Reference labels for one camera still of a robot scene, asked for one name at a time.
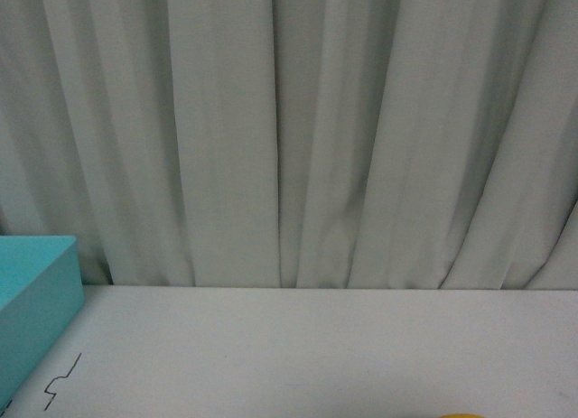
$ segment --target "white surface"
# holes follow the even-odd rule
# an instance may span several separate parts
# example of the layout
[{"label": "white surface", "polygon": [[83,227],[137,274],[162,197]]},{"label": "white surface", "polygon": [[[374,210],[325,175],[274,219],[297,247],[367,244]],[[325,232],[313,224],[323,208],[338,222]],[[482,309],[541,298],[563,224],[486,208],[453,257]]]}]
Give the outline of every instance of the white surface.
[{"label": "white surface", "polygon": [[86,291],[3,418],[578,414],[578,293]]}]

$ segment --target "table surface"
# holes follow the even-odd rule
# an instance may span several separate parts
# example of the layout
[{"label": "table surface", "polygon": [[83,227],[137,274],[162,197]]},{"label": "table surface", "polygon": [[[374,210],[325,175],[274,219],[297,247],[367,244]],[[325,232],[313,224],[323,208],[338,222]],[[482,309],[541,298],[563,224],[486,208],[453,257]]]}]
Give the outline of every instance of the table surface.
[{"label": "table surface", "polygon": [[578,416],[578,292],[85,292],[3,418]]}]

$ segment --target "curtain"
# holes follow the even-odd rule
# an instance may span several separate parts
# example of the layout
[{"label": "curtain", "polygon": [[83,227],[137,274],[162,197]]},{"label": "curtain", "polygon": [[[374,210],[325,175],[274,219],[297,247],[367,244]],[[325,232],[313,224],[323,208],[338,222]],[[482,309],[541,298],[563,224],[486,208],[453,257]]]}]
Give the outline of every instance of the curtain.
[{"label": "curtain", "polygon": [[578,289],[578,0],[0,0],[0,232],[85,283]]}]

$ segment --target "curtain fold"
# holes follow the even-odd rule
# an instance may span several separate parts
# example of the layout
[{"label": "curtain fold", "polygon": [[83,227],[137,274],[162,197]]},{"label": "curtain fold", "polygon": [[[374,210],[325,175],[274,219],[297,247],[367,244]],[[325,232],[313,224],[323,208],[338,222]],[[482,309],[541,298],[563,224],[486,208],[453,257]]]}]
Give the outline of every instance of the curtain fold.
[{"label": "curtain fold", "polygon": [[578,0],[0,0],[0,232],[86,283],[578,288]]}]

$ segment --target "turquoise box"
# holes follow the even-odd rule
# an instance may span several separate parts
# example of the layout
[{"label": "turquoise box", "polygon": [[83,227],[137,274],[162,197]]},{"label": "turquoise box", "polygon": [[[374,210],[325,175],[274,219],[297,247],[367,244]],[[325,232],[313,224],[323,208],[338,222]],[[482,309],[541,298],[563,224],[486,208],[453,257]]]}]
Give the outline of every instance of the turquoise box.
[{"label": "turquoise box", "polygon": [[83,302],[75,237],[0,237],[0,412]]}]

